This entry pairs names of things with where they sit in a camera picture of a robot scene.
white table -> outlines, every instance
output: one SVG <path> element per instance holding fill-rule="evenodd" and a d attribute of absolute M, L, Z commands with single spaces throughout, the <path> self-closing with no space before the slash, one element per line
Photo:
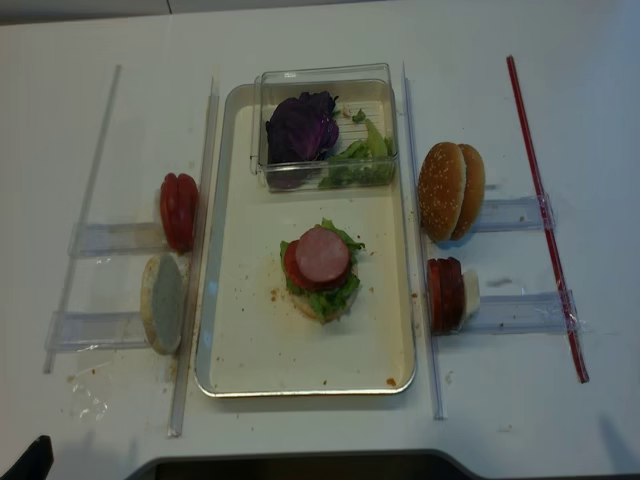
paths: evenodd
<path fill-rule="evenodd" d="M 640 471 L 639 18 L 632 1 L 443 0 L 0 28 L 0 471 L 43 433 L 53 438 L 52 479 L 123 478 L 166 457 L 404 449 L 438 449 L 486 476 Z M 404 60 L 424 155 L 459 127 L 438 112 L 467 108 L 465 88 L 511 101 L 508 54 L 585 322 L 589 384 L 578 383 L 564 336 L 476 337 L 443 353 L 450 418 L 438 422 L 418 342 L 417 378 L 391 398 L 222 402 L 192 379 L 184 435 L 170 440 L 172 369 L 151 351 L 59 355 L 42 375 L 117 63 L 168 76 L 185 86 L 179 101 L 198 105 L 214 68 L 224 100 L 283 68 L 384 61 L 399 87 Z M 188 135 L 182 120 L 178 139 Z M 199 158 L 202 130 L 185 157 Z M 99 420 L 78 418 L 69 376 L 80 371 L 108 406 Z"/>

red cabbage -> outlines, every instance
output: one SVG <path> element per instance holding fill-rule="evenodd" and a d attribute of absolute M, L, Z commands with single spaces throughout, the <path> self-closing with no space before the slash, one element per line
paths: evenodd
<path fill-rule="evenodd" d="M 338 140 L 339 128 L 333 119 L 336 98 L 329 92 L 303 92 L 299 98 L 280 103 L 266 123 L 268 163 L 322 160 Z M 268 181 L 277 188 L 295 188 L 309 173 L 311 170 L 274 172 Z"/>

red stick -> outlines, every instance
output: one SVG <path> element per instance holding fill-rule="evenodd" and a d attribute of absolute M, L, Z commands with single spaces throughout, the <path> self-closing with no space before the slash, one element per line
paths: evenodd
<path fill-rule="evenodd" d="M 531 131 L 529 130 L 529 121 L 527 120 L 527 114 L 524 110 L 524 101 L 522 100 L 522 92 L 520 90 L 520 83 L 518 82 L 516 64 L 513 60 L 513 56 L 511 55 L 507 57 L 507 66 L 509 67 L 509 76 L 511 77 L 513 95 L 515 96 L 516 106 L 518 107 L 520 127 L 522 128 L 524 144 L 527 149 L 527 156 L 529 157 L 529 167 L 531 168 L 531 176 L 533 177 L 533 184 L 536 188 L 536 195 L 538 195 L 539 198 L 545 198 L 545 191 L 542 186 L 542 179 L 540 178 L 540 169 L 538 168 L 538 160 L 536 159 L 536 152 L 533 149 L 533 139 L 531 138 Z M 540 214 L 542 215 L 542 219 L 545 223 L 551 220 L 550 212 L 544 202 L 540 203 Z M 576 331 L 576 314 L 571 308 L 567 284 L 564 279 L 564 272 L 562 271 L 562 264 L 560 263 L 560 256 L 558 254 L 556 237 L 551 228 L 545 229 L 544 232 L 547 237 L 549 255 L 551 255 L 553 273 L 556 277 L 556 286 L 562 300 L 562 309 L 564 311 L 565 323 L 567 325 L 567 335 L 569 336 L 569 345 L 571 346 L 573 364 L 576 367 L 576 373 L 578 374 L 580 383 L 586 383 L 589 381 L 589 374 L 587 373 L 587 367 L 585 366 L 584 359 L 582 358 L 580 339 L 578 338 L 578 332 Z"/>

white tray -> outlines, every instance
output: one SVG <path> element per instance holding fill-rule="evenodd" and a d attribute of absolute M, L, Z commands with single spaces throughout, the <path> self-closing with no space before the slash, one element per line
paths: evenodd
<path fill-rule="evenodd" d="M 415 373 L 400 172 L 387 187 L 269 193 L 250 171 L 253 86 L 225 105 L 196 380 L 213 397 L 391 394 Z M 296 310 L 280 241 L 322 220 L 366 244 L 359 295 L 327 325 Z"/>

clear plastic box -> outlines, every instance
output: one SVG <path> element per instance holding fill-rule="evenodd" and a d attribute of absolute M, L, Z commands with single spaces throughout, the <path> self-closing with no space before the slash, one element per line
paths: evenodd
<path fill-rule="evenodd" d="M 266 122 L 276 107 L 303 92 L 323 91 L 337 96 L 334 119 L 340 134 L 336 144 L 315 161 L 274 163 L 269 159 Z M 270 191 L 388 185 L 393 179 L 397 162 L 396 114 L 387 64 L 267 72 L 256 80 L 254 96 L 251 168 Z M 351 118 L 360 109 L 385 138 L 387 155 L 335 158 L 353 142 L 367 140 L 365 122 L 356 123 Z"/>

